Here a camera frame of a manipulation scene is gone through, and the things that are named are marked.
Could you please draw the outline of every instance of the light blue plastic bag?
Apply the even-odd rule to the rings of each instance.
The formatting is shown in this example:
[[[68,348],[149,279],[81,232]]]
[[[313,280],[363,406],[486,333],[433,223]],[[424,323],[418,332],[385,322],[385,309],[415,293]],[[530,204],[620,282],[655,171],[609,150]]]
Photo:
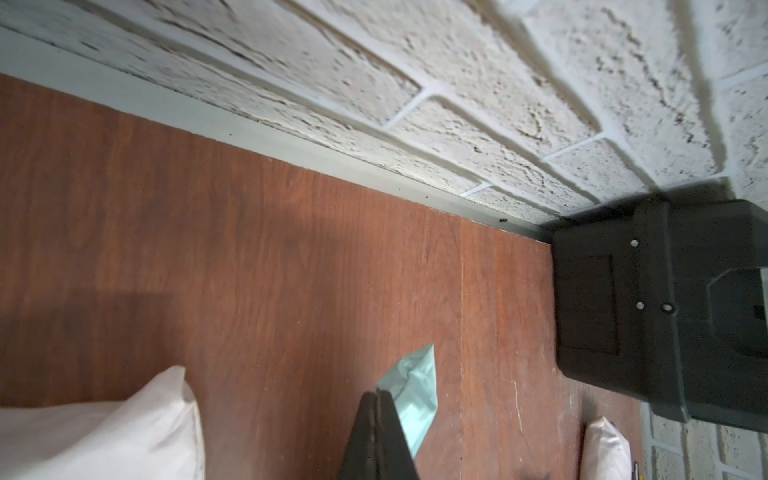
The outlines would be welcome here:
[[[376,388],[392,394],[408,449],[416,457],[437,413],[435,344],[402,357]]]

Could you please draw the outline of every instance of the white brick wall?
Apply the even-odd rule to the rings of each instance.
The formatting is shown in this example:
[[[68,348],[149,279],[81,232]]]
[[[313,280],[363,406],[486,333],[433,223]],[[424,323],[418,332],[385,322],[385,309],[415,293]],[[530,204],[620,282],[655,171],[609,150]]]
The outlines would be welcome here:
[[[700,182],[768,207],[767,5],[0,0],[0,25],[563,224]]]
[[[681,425],[641,405],[648,480],[768,478],[768,435],[691,420]]]

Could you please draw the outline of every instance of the brick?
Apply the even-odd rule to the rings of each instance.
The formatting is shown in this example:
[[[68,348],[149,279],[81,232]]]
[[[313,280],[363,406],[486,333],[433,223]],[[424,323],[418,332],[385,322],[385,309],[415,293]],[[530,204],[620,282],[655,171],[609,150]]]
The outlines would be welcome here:
[[[714,44],[726,77],[768,61],[768,2],[718,0]]]
[[[654,447],[654,480],[685,480],[683,457]]]
[[[414,68],[444,81],[544,155],[594,133],[495,30],[459,0],[314,0],[400,54]]]
[[[688,478],[720,480],[717,474],[718,449],[715,425],[691,420],[683,425]]]
[[[723,473],[723,478],[725,480],[747,480],[746,478],[734,475],[733,473]]]
[[[158,48],[74,5],[0,2],[0,18],[27,35],[450,193],[477,184],[226,72]]]
[[[127,0],[124,5],[380,124],[418,91],[376,57],[278,2]]]
[[[470,195],[467,197],[467,200],[471,200],[511,217],[519,218],[520,220],[525,220],[526,222],[535,223],[537,225],[543,223],[555,223],[559,220],[558,217],[555,217],[554,215],[550,215],[525,202],[494,190],[493,188],[487,188],[476,194]]]
[[[719,425],[717,439],[720,443],[720,460],[724,464],[762,476],[763,455],[757,432]]]
[[[594,204],[437,101],[421,103],[392,133],[514,187],[527,198],[551,206],[557,212]]]
[[[662,183],[717,171],[666,0],[550,0],[525,19]]]
[[[724,93],[731,157],[743,170],[735,177],[743,197],[768,208],[768,75]]]
[[[648,186],[604,140],[569,151],[549,163],[603,201],[649,191]]]
[[[659,442],[672,445],[678,449],[682,447],[682,428],[679,422],[653,415],[650,418],[650,430],[654,439]]]

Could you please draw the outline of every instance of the wood grain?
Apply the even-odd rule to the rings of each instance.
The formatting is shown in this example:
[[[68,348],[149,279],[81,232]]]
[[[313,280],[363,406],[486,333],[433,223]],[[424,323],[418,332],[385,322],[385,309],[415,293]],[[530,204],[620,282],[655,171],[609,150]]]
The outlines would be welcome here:
[[[637,403],[554,364],[549,246],[0,77],[0,404],[174,364],[208,478],[332,478],[359,396],[435,343],[422,478],[577,478]]]

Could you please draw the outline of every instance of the black plastic bin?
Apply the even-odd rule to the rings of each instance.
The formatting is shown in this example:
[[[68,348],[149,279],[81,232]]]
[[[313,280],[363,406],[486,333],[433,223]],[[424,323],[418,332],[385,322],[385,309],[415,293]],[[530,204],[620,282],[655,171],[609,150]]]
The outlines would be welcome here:
[[[640,205],[554,236],[558,366],[655,413],[768,432],[768,213]]]

